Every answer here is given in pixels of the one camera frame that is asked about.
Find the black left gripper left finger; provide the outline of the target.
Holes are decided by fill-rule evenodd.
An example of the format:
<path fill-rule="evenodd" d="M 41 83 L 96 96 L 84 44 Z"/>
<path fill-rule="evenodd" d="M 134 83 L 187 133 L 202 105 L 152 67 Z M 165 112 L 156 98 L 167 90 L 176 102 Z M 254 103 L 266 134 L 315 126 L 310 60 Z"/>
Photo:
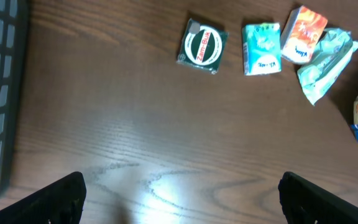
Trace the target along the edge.
<path fill-rule="evenodd" d="M 86 198 L 81 172 L 72 172 L 0 210 L 0 224 L 79 224 Z"/>

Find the teal wrapper pack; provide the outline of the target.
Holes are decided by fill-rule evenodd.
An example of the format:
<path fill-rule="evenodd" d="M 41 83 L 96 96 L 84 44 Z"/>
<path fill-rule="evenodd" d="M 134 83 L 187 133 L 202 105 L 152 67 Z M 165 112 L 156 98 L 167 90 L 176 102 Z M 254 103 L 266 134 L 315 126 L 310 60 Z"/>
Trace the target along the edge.
<path fill-rule="evenodd" d="M 340 28 L 324 31 L 311 61 L 297 71 L 303 93 L 312 105 L 326 94 L 358 50 L 358 41 L 352 39 L 351 32 Z"/>

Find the orange tissue pack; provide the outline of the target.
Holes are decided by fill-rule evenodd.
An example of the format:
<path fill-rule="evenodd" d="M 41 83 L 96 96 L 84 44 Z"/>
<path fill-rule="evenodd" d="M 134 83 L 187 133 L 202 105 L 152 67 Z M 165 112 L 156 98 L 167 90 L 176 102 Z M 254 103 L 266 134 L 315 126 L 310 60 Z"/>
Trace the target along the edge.
<path fill-rule="evenodd" d="M 280 36 L 282 57 L 295 64 L 308 63 L 327 23 L 305 6 L 292 10 Z"/>

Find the green Zam-Buk box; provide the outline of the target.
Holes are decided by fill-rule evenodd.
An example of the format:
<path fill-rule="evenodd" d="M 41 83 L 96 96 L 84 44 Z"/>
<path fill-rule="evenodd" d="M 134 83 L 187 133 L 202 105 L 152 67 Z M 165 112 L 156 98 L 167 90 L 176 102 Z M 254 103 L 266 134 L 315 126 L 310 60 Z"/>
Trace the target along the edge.
<path fill-rule="evenodd" d="M 177 63 L 215 75 L 220 66 L 229 33 L 209 24 L 189 19 Z"/>

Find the teal tissue pack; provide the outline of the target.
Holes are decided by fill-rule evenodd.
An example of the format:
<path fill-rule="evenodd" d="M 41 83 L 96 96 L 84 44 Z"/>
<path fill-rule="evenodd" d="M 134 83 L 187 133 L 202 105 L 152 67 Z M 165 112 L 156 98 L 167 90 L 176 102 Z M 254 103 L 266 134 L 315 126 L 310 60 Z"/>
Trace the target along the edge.
<path fill-rule="evenodd" d="M 280 24 L 247 24 L 242 29 L 244 75 L 266 75 L 282 70 Z"/>

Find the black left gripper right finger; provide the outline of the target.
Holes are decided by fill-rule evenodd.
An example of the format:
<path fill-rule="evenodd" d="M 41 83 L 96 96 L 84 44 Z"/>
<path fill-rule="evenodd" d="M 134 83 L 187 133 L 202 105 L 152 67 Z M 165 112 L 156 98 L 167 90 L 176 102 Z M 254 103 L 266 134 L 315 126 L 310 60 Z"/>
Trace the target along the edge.
<path fill-rule="evenodd" d="M 288 223 L 358 224 L 358 207 L 293 172 L 283 174 L 278 190 Z"/>

